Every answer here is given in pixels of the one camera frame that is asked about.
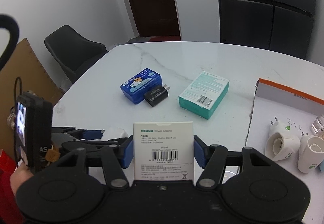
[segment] black power adapter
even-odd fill
[[[166,87],[166,85],[155,86],[152,90],[144,94],[144,99],[154,107],[169,96],[169,93],[167,92],[169,89],[170,87]]]

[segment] blue box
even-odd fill
[[[133,103],[144,100],[144,94],[155,86],[162,86],[162,77],[153,70],[145,69],[120,86],[124,95]]]

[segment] blue gripper pad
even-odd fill
[[[200,144],[198,144],[196,140],[193,141],[193,152],[198,165],[202,168],[205,168],[207,159],[204,156],[203,148],[200,146]]]
[[[104,130],[86,130],[83,133],[83,138],[85,140],[100,139],[104,132],[105,132]]]
[[[124,157],[120,161],[122,168],[128,168],[134,157],[134,140],[125,148]]]

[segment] red object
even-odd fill
[[[151,37],[148,42],[156,42],[156,41],[181,41],[180,36],[164,36],[164,37]]]
[[[25,222],[10,186],[8,172],[0,172],[0,218],[6,224],[23,224]]]
[[[15,171],[16,163],[2,149],[0,149],[0,171],[10,175]]]

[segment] human hand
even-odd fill
[[[13,172],[13,174],[10,176],[10,186],[15,196],[18,188],[32,176],[33,176],[32,172],[28,169],[28,167],[24,163],[22,163]]]

